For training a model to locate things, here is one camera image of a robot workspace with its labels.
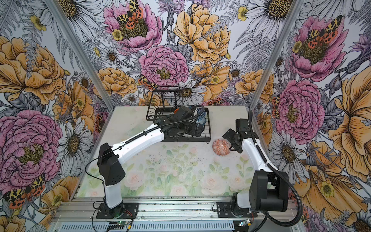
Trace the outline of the dark blue patterned bowl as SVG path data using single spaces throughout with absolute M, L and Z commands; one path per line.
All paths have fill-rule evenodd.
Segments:
M 201 107 L 201 106 L 191 105 L 191 106 L 189 106 L 189 109 L 191 109 L 191 111 L 194 113 L 194 115 L 198 115 L 198 114 L 203 114 L 204 113 L 204 108 Z

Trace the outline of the red patterned ceramic bowl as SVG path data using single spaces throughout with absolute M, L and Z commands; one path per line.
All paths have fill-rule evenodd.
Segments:
M 230 151 L 231 144 L 225 139 L 216 139 L 212 144 L 212 149 L 219 156 L 226 156 Z

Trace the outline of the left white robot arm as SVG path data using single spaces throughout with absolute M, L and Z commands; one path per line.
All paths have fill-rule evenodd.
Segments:
M 156 116 L 152 124 L 137 135 L 120 143 L 100 146 L 97 166 L 103 178 L 103 203 L 98 208 L 98 219 L 136 217 L 132 206 L 126 206 L 119 193 L 126 176 L 124 163 L 134 155 L 159 142 L 210 142 L 203 135 L 211 135 L 209 110 L 201 105 L 167 109 Z

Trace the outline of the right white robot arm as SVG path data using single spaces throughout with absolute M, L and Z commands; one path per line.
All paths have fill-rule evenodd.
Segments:
M 277 168 L 261 147 L 258 135 L 247 119 L 236 120 L 236 130 L 231 134 L 231 147 L 248 155 L 254 174 L 248 193 L 234 195 L 238 210 L 256 212 L 285 212 L 288 207 L 288 184 L 278 175 Z

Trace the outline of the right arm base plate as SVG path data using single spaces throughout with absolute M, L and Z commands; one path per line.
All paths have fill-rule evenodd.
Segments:
M 248 208 L 240 208 L 231 202 L 216 202 L 215 211 L 219 218 L 256 218 L 257 212 Z

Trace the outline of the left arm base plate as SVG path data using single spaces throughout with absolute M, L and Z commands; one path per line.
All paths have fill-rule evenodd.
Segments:
M 106 203 L 101 203 L 96 215 L 97 219 L 135 219 L 137 217 L 138 203 L 121 203 L 110 209 Z

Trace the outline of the blue floral ceramic bowl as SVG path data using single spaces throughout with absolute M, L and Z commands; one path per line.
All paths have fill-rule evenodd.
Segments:
M 206 124 L 206 117 L 204 115 L 200 115 L 196 120 L 196 124 L 204 126 Z

